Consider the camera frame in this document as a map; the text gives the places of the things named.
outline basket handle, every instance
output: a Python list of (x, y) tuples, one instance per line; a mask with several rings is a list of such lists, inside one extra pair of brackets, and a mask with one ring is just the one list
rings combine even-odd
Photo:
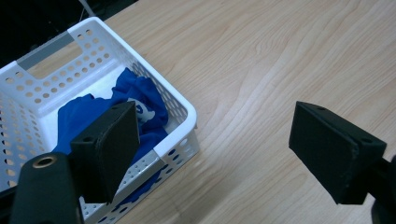
[(64, 31), (40, 47), (19, 58), (17, 63), (24, 70), (28, 70), (73, 41), (74, 38), (67, 31)]

